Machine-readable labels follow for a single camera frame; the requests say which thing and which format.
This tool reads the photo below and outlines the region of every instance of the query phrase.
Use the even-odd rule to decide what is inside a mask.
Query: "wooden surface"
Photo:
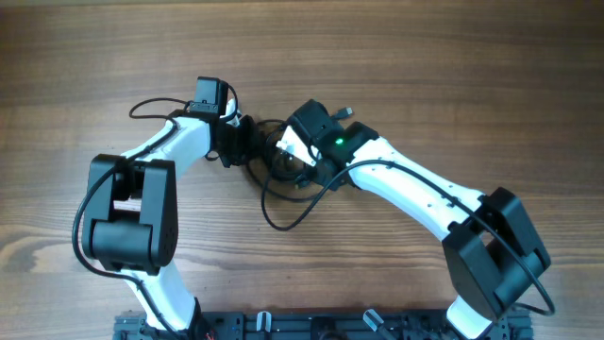
[[[225,79],[245,113],[309,98],[459,184],[520,195],[552,257],[539,339],[604,332],[604,15],[597,2],[296,2],[0,9],[0,338],[107,339],[138,302],[87,273],[70,231],[91,159],[160,122],[154,96]],[[166,113],[157,105],[146,112]],[[285,223],[303,207],[270,201]],[[445,308],[441,245],[381,198],[330,194],[270,229],[241,168],[178,184],[176,261],[205,311]],[[541,303],[534,290],[523,300]]]

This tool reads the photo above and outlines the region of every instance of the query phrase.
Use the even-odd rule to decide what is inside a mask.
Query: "robotic arm link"
[[[187,102],[183,110],[160,116],[166,125],[149,141],[121,156],[101,154],[92,160],[89,191],[74,222],[75,255],[95,274],[126,280],[146,311],[145,327],[137,330],[137,336],[215,340],[220,335],[230,339],[228,334],[217,333],[208,314],[201,313],[173,260],[178,233],[176,181],[211,151],[217,152],[225,167],[247,164],[262,152],[256,123],[241,116],[236,94],[227,101],[228,89],[233,90],[220,79],[200,77],[194,101]],[[284,131],[276,147],[305,163],[310,169],[305,172],[308,179],[324,188],[289,227],[276,226],[265,213],[271,226],[277,230],[295,227],[327,190],[351,184],[390,201],[442,242],[459,294],[442,315],[453,338],[476,339],[495,332],[491,326],[518,305],[544,315],[554,313],[553,303],[537,280],[550,266],[550,259],[516,196],[503,188],[485,195],[461,187],[406,158],[369,127],[356,122],[344,129],[334,117],[310,100],[280,126]],[[264,183],[263,210],[270,179],[269,175]],[[141,200],[138,212],[114,204],[130,198]],[[98,260],[105,271],[89,264],[79,250],[83,213],[83,252]],[[494,236],[486,246],[480,239],[485,231]],[[532,284],[549,312],[516,303]],[[237,339],[235,334],[243,332],[239,320],[225,331]],[[327,322],[326,327],[333,330],[345,328],[336,326],[337,317],[318,320],[312,320],[311,329],[315,321]],[[375,311],[367,311],[363,320],[376,337],[359,338],[399,338],[384,329],[387,322]],[[256,321],[254,336],[262,333],[262,337],[242,333],[242,340],[271,338],[267,335],[272,329],[270,314],[259,314]],[[310,339],[316,340],[347,338],[343,333],[325,336],[325,332],[310,332]]]

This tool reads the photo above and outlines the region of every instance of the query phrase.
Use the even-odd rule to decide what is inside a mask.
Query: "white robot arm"
[[[246,163],[254,157],[249,151],[254,147],[250,141],[258,137],[251,118],[240,121],[236,99],[227,103],[227,88],[232,90],[219,79],[200,77],[190,111],[175,115],[141,146],[122,156],[99,155],[91,164],[89,188],[106,172],[113,171],[114,175],[105,177],[97,192],[92,193],[89,207],[85,207],[84,253],[98,259],[109,272],[138,281],[126,283],[144,307],[148,326],[157,330],[168,326],[171,333],[187,333],[189,338],[205,339],[205,331],[194,335],[193,329],[205,330],[207,325],[173,261],[176,180],[211,150],[218,152],[225,167]],[[355,123],[344,130],[326,114],[321,104],[309,101],[288,120],[277,147],[315,168],[313,181],[326,189],[337,189],[343,183],[332,185],[329,180],[346,173],[345,182],[390,201],[443,242],[451,279],[460,293],[446,318],[465,338],[479,337],[534,283],[522,270],[526,272],[525,267],[529,267],[539,276],[550,264],[519,200],[504,189],[486,196],[452,183],[400,154],[372,129]],[[221,115],[227,119],[220,120]],[[174,122],[177,130],[161,145],[155,145],[172,132]],[[116,171],[122,160],[130,163]],[[409,169],[424,180],[397,167]],[[439,194],[426,180],[454,199]],[[140,212],[114,208],[114,200],[129,197],[142,198]],[[481,230],[472,218],[478,214],[491,216],[512,245],[493,243],[485,247],[479,240]],[[521,269],[514,262],[515,255],[506,255],[502,247],[513,247],[522,257]],[[155,305],[155,313],[149,303]]]

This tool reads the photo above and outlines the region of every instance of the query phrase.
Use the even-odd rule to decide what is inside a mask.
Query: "wooden table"
[[[107,339],[141,309],[70,244],[91,159],[160,122],[148,97],[225,79],[244,113],[309,98],[354,108],[403,154],[459,184],[520,195],[553,260],[559,312],[539,339],[604,326],[604,13],[596,2],[260,2],[0,10],[0,337]],[[158,104],[146,113],[167,113]],[[381,198],[330,194],[280,233],[242,168],[201,161],[178,184],[176,262],[205,311],[445,308],[442,247]],[[302,206],[271,200],[291,221]],[[531,289],[523,300],[542,303]]]

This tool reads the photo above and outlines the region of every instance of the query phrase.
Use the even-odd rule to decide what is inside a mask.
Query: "wire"
[[[206,340],[218,340],[218,334],[214,330],[206,333]]]
[[[262,162],[268,169],[269,173],[272,173],[272,179],[279,181],[279,182],[295,183],[296,180],[299,179],[301,176],[307,177],[309,171],[312,171],[312,168],[307,167],[306,164],[304,164],[304,169],[302,169],[301,171],[279,171],[277,169],[277,167],[274,166],[273,160],[277,153],[277,147],[274,145],[273,139],[275,138],[275,136],[277,136],[277,134],[280,131],[283,131],[285,129],[287,123],[281,119],[265,119],[265,120],[260,120],[256,123],[256,125],[259,127],[268,125],[268,124],[279,124],[279,126],[276,129],[274,129],[273,131],[271,131],[268,134],[268,136],[266,137],[266,139],[264,140],[264,148],[262,150],[262,157],[261,157]],[[249,174],[249,177],[252,178],[252,180],[256,184],[258,184],[259,187],[262,188],[263,187],[262,181],[254,173],[254,171],[252,170],[252,167],[249,163],[247,163],[245,165],[245,170]],[[299,198],[290,197],[290,196],[286,196],[286,195],[277,193],[270,188],[266,188],[266,192],[272,196],[275,196],[280,199],[283,199],[283,200],[286,200],[289,202],[293,202],[293,203],[309,202],[315,198],[315,195],[310,195],[307,197],[299,197]]]
[[[417,172],[411,170],[410,168],[400,165],[394,161],[383,161],[383,160],[369,160],[369,161],[359,161],[356,162],[354,164],[351,164],[349,166],[347,166],[344,170],[340,171],[336,176],[334,176],[328,184],[326,184],[323,189],[316,195],[316,197],[312,200],[312,202],[310,203],[310,205],[307,207],[307,209],[305,211],[303,211],[300,216],[292,222],[292,224],[290,224],[287,227],[280,227],[277,226],[268,216],[268,213],[266,211],[266,206],[265,206],[265,198],[266,198],[266,192],[268,189],[268,183],[271,181],[271,174],[269,173],[269,175],[267,175],[266,180],[264,181],[264,185],[262,187],[262,194],[260,197],[260,205],[262,208],[262,214],[264,215],[264,218],[266,219],[266,222],[268,222],[268,224],[273,227],[276,230],[279,231],[287,231],[287,230],[291,230],[293,229],[295,226],[297,226],[312,210],[312,208],[314,208],[314,206],[319,202],[319,200],[323,197],[323,195],[327,192],[327,190],[329,190],[329,188],[331,187],[332,184],[336,183],[338,180],[340,180],[341,177],[343,177],[344,175],[346,175],[348,172],[350,172],[352,169],[355,169],[357,167],[360,166],[364,166],[364,165],[386,165],[388,168],[394,168],[397,170],[400,170],[402,172],[405,172],[413,177],[415,177],[416,179],[419,179],[420,181],[422,181],[424,184],[426,184],[428,187],[430,187],[431,189],[433,189],[434,191],[436,191],[437,193],[439,193],[442,197],[446,198],[447,200],[449,200],[452,204],[457,205],[460,209],[462,209],[465,213],[467,213],[473,220],[475,220],[478,224],[480,224],[481,227],[483,227],[485,230],[487,230],[489,233],[491,233],[493,235],[493,237],[512,255],[512,257],[514,258],[514,260],[520,265],[520,267],[522,268],[522,270],[525,272],[525,274],[527,274],[528,279],[531,281],[532,284],[535,285],[535,288],[537,288],[537,291],[539,292],[539,294],[541,295],[541,297],[543,298],[545,304],[547,305],[548,311],[542,310],[541,308],[537,308],[534,306],[530,306],[524,303],[514,303],[513,305],[516,307],[520,307],[520,308],[524,308],[527,310],[530,310],[538,315],[545,315],[545,316],[551,316],[554,315],[556,313],[556,307],[554,306],[554,302],[551,300],[551,297],[549,297],[549,294],[547,293],[547,291],[545,290],[544,286],[539,282],[539,280],[537,279],[537,277],[535,277],[535,275],[532,273],[532,271],[530,271],[529,267],[527,266],[527,264],[522,261],[522,259],[520,259],[520,257],[518,256],[518,254],[513,250],[513,248],[503,239],[503,237],[501,237],[501,235],[499,235],[491,226],[489,226],[486,222],[484,222],[480,217],[478,217],[470,208],[468,208],[467,206],[465,206],[464,204],[462,204],[457,198],[455,198],[453,195],[449,194],[447,191],[443,190],[441,187],[439,187],[438,185],[434,184],[432,181],[430,181],[429,179],[423,177],[422,175],[418,174]]]
[[[82,202],[80,203],[79,207],[77,208],[77,212],[75,213],[75,218],[74,218],[74,225],[72,228],[72,247],[74,249],[74,254],[75,257],[77,258],[77,260],[86,268],[88,269],[90,272],[92,272],[93,274],[96,274],[98,276],[101,277],[105,277],[105,278],[112,278],[112,279],[121,279],[121,280],[126,280],[126,281],[130,281],[132,283],[134,283],[137,287],[137,289],[141,292],[141,295],[143,296],[144,300],[146,301],[146,303],[149,305],[149,308],[151,309],[151,312],[154,314],[154,316],[156,317],[156,319],[159,321],[159,323],[161,324],[161,326],[163,326],[164,329],[166,329],[166,331],[168,331],[170,333],[170,335],[172,335],[175,339],[181,339],[182,337],[175,331],[172,329],[171,325],[168,324],[168,322],[165,320],[165,318],[163,317],[163,315],[159,312],[158,306],[155,304],[155,302],[153,301],[153,299],[150,297],[149,292],[147,291],[147,289],[144,287],[143,281],[133,278],[131,276],[128,275],[124,275],[124,274],[116,274],[116,273],[111,273],[111,272],[107,272],[104,270],[99,270],[96,269],[94,266],[92,266],[88,261],[86,261],[86,259],[84,258],[84,255],[82,254],[82,251],[79,248],[79,239],[78,239],[78,234],[79,234],[79,224],[82,220],[82,216],[84,214],[84,212],[86,211],[86,207],[88,206],[88,204],[90,203],[92,196],[94,196],[94,193],[96,193],[96,191],[101,187],[101,185],[103,183],[105,183],[105,181],[107,179],[109,179],[111,176],[113,176],[115,173],[117,173],[117,171],[119,169],[121,169],[122,167],[128,165],[129,163],[135,161],[136,159],[138,159],[141,156],[144,156],[146,154],[148,154],[149,152],[151,152],[154,148],[158,147],[159,145],[161,145],[163,142],[165,142],[167,139],[169,139],[170,137],[172,137],[172,135],[174,135],[174,133],[178,130],[178,123],[177,121],[170,117],[170,116],[164,116],[164,115],[140,115],[140,116],[135,116],[133,115],[134,111],[141,107],[142,105],[148,104],[148,103],[152,103],[152,102],[158,102],[158,101],[171,101],[171,102],[175,102],[175,103],[180,103],[185,105],[185,110],[187,108],[187,106],[189,105],[188,102],[184,101],[184,100],[179,100],[179,99],[174,99],[174,98],[153,98],[153,99],[148,99],[148,100],[144,100],[142,102],[140,102],[139,104],[135,105],[134,107],[132,107],[132,109],[130,109],[130,112],[128,113],[128,116],[132,119],[152,119],[152,118],[160,118],[160,119],[165,119],[167,121],[172,122],[172,128],[163,136],[161,136],[161,138],[159,138],[158,140],[156,140],[154,143],[146,146],[143,150],[137,152],[136,154],[116,163],[113,167],[110,168],[110,170],[108,170],[105,174],[103,174],[88,190],[88,192],[86,193],[86,195],[84,196],[84,199],[82,200]]]
[[[220,158],[219,156],[210,156],[210,153],[208,152],[208,154],[205,156],[206,160],[209,162],[214,162],[214,161],[218,161],[218,159]]]

